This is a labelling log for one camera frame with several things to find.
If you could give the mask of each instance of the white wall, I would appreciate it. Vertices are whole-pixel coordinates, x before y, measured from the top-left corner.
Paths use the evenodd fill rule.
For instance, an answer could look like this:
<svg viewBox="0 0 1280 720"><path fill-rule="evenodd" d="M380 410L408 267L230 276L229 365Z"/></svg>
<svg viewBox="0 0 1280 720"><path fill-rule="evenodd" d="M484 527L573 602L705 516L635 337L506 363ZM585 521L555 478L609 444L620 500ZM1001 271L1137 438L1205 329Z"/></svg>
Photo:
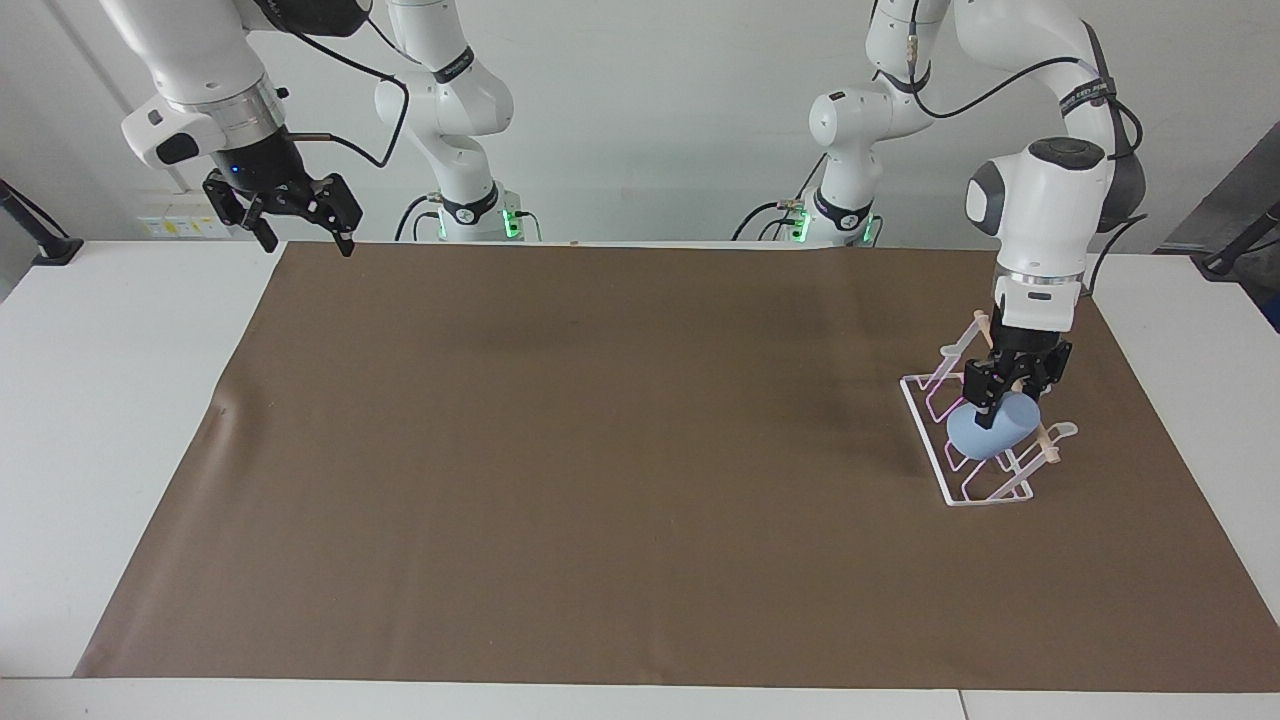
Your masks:
<svg viewBox="0 0 1280 720"><path fill-rule="evenodd" d="M1151 250L1280 118L1265 78L1275 64L1274 0L1071 0L1098 29L1121 94L1148 129L1143 160L1153 219L1126 236ZM516 95L515 123L489 138L499 179L559 240L712 240L745 211L790 196L818 156L808 109L870 76L870 0L467 0L472 46ZM376 17L385 23L385 10ZM372 81L296 38L257 33L273 79L288 86L294 131L334 131L370 149L387 138ZM407 69L367 31L332 41L381 68ZM942 105L1001 78L943 33ZM152 90L95 0L8 3L0 23L0 174L73 233L140 234L133 217L159 193L198 187L207 163L175 181L141 168L116 123ZM882 146L878 211L887 245L974 246L963 217L969 174L988 158L1061 132L1037 83ZM366 209L362 237L387 238L404 204L434 188L410 145L378 172L339 147L307 146L314 174L343 173ZM316 237L301 223L284 236Z"/></svg>

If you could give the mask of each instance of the white table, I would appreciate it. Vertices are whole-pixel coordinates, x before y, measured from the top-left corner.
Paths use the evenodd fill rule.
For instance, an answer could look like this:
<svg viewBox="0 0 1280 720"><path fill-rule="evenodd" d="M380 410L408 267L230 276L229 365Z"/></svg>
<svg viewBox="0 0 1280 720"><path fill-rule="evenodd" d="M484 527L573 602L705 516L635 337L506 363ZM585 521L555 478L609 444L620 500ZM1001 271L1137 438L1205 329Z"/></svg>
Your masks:
<svg viewBox="0 0 1280 720"><path fill-rule="evenodd" d="M0 676L26 678L0 717L1280 717L1280 696L65 679L276 259L99 242L0 304ZM1280 338L1181 258L1115 256L1097 300L1280 618Z"/></svg>

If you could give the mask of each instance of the light blue cup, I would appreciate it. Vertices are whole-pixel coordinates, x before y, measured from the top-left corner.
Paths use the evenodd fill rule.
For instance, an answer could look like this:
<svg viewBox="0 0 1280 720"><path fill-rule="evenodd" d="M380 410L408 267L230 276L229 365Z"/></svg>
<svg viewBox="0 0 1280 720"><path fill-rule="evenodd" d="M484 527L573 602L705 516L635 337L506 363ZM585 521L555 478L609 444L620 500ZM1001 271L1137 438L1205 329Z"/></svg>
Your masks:
<svg viewBox="0 0 1280 720"><path fill-rule="evenodd" d="M1009 392L1000 404L991 429L978 425L978 407L965 402L947 418L947 437L965 457L991 460L1023 442L1039 425L1039 405L1020 392Z"/></svg>

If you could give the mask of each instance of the brown mat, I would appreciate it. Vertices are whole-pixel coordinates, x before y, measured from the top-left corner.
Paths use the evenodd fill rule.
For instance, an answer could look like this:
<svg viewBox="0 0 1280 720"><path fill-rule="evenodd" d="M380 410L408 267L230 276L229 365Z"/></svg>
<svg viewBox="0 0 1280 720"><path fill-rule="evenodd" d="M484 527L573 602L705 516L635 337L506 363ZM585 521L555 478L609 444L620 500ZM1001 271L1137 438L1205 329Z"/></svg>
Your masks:
<svg viewBox="0 0 1280 720"><path fill-rule="evenodd" d="M77 675L1280 691L1092 304L1066 462L943 506L897 378L992 263L289 245Z"/></svg>

